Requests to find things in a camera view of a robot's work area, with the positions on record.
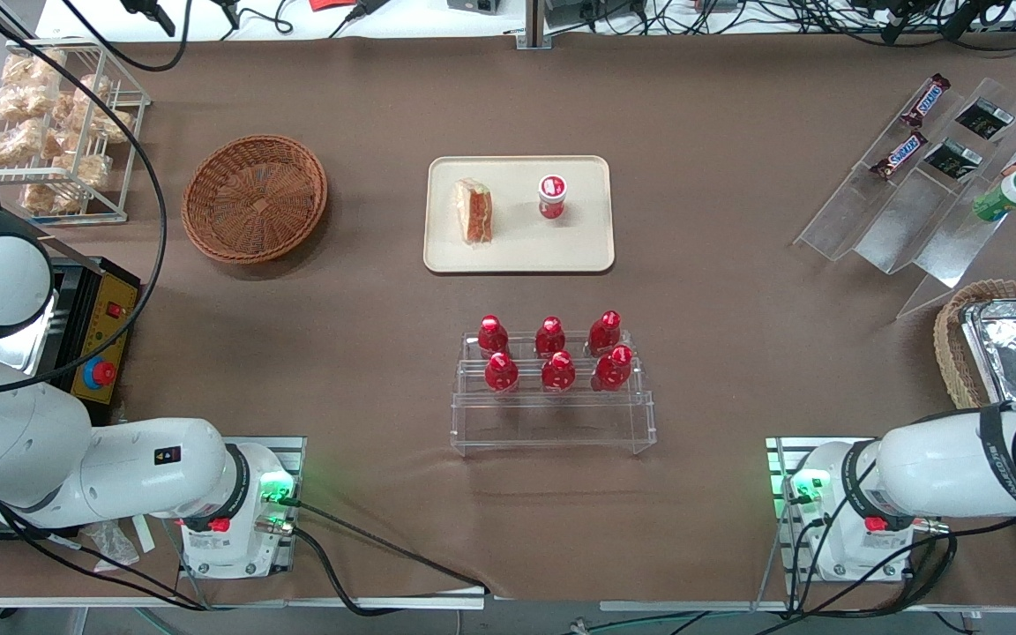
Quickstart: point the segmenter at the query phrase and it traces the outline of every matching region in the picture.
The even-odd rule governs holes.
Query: brown tablecloth
[[[964,93],[987,76],[1016,89],[1016,56],[843,37],[561,37],[548,52],[508,39],[192,45],[176,70],[142,77],[156,100],[143,137],[172,223],[130,345],[126,409],[206,418],[227,435],[307,435],[304,498],[500,595],[754,598],[773,531],[763,439],[882,434],[951,406],[932,314],[892,321],[919,274],[884,276],[855,256],[830,264],[790,245],[934,72]],[[314,149],[330,202],[315,237],[281,261],[214,264],[177,220],[182,189],[202,157],[251,133]],[[425,269],[429,164],[531,153],[610,163],[613,269]],[[145,276],[156,212],[142,171],[134,190],[128,225],[61,234]],[[975,276],[1016,278],[1016,213]],[[645,361],[657,445],[636,458],[451,450],[459,333],[486,313],[523,330],[548,314],[584,328],[608,309],[624,315]],[[306,526],[354,594],[459,586]],[[42,572],[19,593],[124,594],[37,555],[11,557],[0,578]],[[302,550],[292,574],[212,594],[331,588]],[[775,582],[771,596],[781,595]],[[929,599],[1016,606],[1016,531],[965,538]]]

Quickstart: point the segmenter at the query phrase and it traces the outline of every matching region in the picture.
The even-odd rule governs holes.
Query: empty wicker basket
[[[183,228],[221,262],[284,256],[316,229],[327,177],[314,153],[289,137],[258,134],[206,157],[183,193]]]

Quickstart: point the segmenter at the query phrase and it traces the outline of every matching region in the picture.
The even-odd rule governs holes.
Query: red drink bottle
[[[536,358],[552,359],[552,355],[564,350],[565,345],[567,336],[564,334],[564,323],[559,321],[559,317],[552,315],[535,332]]]
[[[567,392],[575,383],[575,365],[567,351],[557,351],[539,372],[544,392]]]
[[[519,369],[516,363],[512,362],[507,354],[493,353],[488,365],[485,366],[485,383],[497,394],[515,391],[519,383]]]
[[[622,317],[616,311],[608,311],[590,326],[587,350],[590,358],[600,358],[613,351],[622,338]]]
[[[508,354],[508,331],[496,315],[485,315],[484,320],[481,320],[481,328],[477,330],[477,345],[481,346],[481,355],[485,359],[492,358],[493,353]]]
[[[598,366],[593,370],[590,387],[596,391],[615,391],[625,384],[632,371],[633,351],[630,346],[619,344],[610,351],[609,355],[598,359]]]

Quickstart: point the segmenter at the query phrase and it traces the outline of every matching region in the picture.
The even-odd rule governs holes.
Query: snickers bar
[[[905,161],[910,160],[914,155],[915,150],[923,147],[927,142],[928,140],[923,134],[919,134],[918,130],[913,130],[912,135],[898,145],[895,150],[888,153],[887,157],[883,157],[883,160],[880,160],[868,170],[880,178],[889,178]]]
[[[947,81],[947,77],[940,75],[939,72],[935,73],[931,79],[928,79],[928,87],[924,88],[923,96],[919,96],[919,100],[915,100],[912,108],[907,109],[906,113],[899,116],[899,121],[911,125],[912,128],[924,125],[924,117],[932,112],[932,106],[939,102],[939,98],[943,97],[943,93],[947,92],[949,88],[951,88],[951,83]]]

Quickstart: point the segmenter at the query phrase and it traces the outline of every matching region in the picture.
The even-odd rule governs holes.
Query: clear acrylic shelf
[[[452,393],[451,443],[463,456],[477,449],[610,445],[637,454],[657,442],[652,392],[628,331],[622,343],[634,351],[633,372],[616,392],[590,389],[595,358],[585,353],[587,332],[568,331],[575,384],[564,393],[544,392],[535,333],[509,333],[509,354],[519,367],[516,392],[496,394],[485,384],[485,360],[477,333],[465,333]]]
[[[967,266],[1003,223],[975,217],[971,203],[995,188],[1001,171],[1016,160],[1016,93],[988,77],[965,100],[956,90],[944,92],[919,129],[928,143],[890,180],[868,172],[871,165],[886,157],[911,134],[911,128],[900,122],[899,116],[923,92],[920,87],[896,113],[886,131],[850,170],[849,177],[795,240],[833,261],[854,251],[887,274],[908,264],[923,269],[927,278],[908,298],[898,318],[939,301],[959,283]],[[955,121],[979,97],[1013,116],[1013,123],[989,140]],[[944,139],[979,153],[979,168],[956,181],[925,162]]]

